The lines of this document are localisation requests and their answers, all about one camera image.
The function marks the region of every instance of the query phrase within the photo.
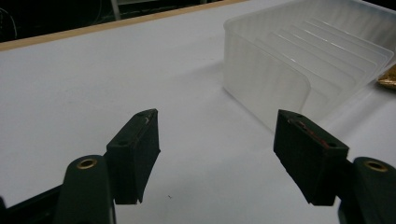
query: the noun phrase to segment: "gold object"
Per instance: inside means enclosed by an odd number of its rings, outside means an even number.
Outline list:
[[[378,83],[386,88],[396,90],[396,65],[393,65],[388,72],[379,78]]]

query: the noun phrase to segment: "white table surface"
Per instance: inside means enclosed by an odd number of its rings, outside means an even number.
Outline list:
[[[0,52],[0,195],[7,206],[103,155],[129,118],[159,110],[160,154],[144,201],[118,223],[337,223],[272,149],[274,134],[222,88],[223,23],[285,0],[248,1]],[[396,165],[395,91],[369,84],[324,128],[348,158]]]

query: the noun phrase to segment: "screw hole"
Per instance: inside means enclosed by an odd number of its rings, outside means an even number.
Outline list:
[[[97,162],[98,162],[98,161],[95,160],[95,159],[83,160],[83,161],[81,161],[81,162],[79,162],[79,163],[77,164],[77,168],[80,169],[80,170],[90,169],[90,168],[92,168],[93,166],[95,166]]]
[[[126,145],[128,145],[127,141],[119,141],[119,146],[125,147]]]
[[[378,172],[386,172],[388,170],[388,168],[385,165],[377,161],[366,161],[364,164],[368,168]]]

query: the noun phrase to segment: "cable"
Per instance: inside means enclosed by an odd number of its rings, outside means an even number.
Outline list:
[[[17,26],[15,25],[14,18],[5,9],[0,7],[0,12],[1,11],[4,11],[6,14],[8,14],[9,18],[11,19],[12,25],[14,26],[14,38],[17,39],[18,38],[18,33],[17,33]]]
[[[102,4],[103,4],[102,1],[103,1],[103,0],[99,0],[99,11],[98,11],[98,15],[96,16],[96,19],[91,23],[91,25],[97,24],[97,22],[99,21],[100,15],[102,15]]]

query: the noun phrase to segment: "translucent plastic tray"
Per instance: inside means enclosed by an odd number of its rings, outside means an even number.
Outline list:
[[[278,109],[319,122],[396,63],[396,14],[298,0],[224,24],[224,87],[271,130]]]

